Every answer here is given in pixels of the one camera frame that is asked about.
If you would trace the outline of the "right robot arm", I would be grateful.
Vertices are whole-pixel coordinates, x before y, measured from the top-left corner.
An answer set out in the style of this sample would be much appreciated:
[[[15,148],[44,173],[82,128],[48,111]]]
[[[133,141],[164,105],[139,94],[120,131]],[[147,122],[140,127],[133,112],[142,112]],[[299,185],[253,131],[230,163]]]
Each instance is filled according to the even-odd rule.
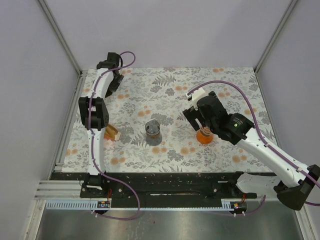
[[[257,126],[240,113],[227,113],[214,91],[202,88],[187,96],[192,106],[182,113],[195,131],[207,128],[221,140],[247,151],[275,173],[275,176],[236,172],[228,184],[228,194],[277,198],[286,207],[299,211],[320,177],[317,165],[308,166],[267,141]]]

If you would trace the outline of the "clear glass dripper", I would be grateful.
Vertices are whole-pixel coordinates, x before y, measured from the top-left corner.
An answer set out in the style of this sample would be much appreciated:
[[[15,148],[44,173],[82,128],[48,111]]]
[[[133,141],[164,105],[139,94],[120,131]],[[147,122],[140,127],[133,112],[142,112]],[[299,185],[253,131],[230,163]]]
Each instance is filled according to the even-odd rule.
[[[206,127],[206,126],[205,127],[201,126],[199,131],[204,136],[210,136],[212,134],[210,129],[208,127]]]

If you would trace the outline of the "dark green glass server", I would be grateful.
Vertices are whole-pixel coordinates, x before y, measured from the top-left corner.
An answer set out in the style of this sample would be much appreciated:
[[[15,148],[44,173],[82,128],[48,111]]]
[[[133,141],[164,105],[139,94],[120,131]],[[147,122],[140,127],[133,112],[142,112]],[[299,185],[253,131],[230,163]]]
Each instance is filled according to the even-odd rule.
[[[145,124],[145,140],[150,146],[158,146],[162,142],[161,128],[158,121],[150,120]]]

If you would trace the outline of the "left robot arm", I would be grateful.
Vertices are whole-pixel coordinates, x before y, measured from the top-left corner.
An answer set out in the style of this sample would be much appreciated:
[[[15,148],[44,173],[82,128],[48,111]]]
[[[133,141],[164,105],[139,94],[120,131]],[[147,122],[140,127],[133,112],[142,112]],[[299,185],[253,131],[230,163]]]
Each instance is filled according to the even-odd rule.
[[[119,73],[123,66],[120,54],[109,52],[107,58],[96,66],[96,77],[85,97],[80,97],[78,107],[82,125],[87,130],[89,142],[88,170],[81,186],[81,198],[103,198],[109,191],[104,163],[104,135],[109,124],[109,112],[105,98],[114,93],[124,76]]]

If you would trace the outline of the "paper filter holder box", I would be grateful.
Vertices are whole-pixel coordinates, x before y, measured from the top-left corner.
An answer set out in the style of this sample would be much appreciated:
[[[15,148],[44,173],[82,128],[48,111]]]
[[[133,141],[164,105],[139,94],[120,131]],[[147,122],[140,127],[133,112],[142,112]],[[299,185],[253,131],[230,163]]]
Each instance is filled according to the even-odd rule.
[[[104,139],[118,141],[121,133],[111,124],[108,124],[105,128]]]

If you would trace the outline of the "orange glass carafe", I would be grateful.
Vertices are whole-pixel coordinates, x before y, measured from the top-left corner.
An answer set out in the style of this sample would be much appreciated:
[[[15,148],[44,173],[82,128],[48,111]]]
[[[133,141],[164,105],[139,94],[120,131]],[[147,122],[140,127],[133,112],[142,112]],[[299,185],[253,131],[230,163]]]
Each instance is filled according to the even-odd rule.
[[[198,130],[198,131],[196,132],[196,139],[197,139],[197,141],[198,141],[199,143],[204,144],[204,145],[208,145],[208,144],[210,144],[210,143],[213,141],[214,135],[213,135],[213,133],[211,132],[211,135],[205,136],[205,135],[202,135],[202,134],[200,133],[200,130]]]

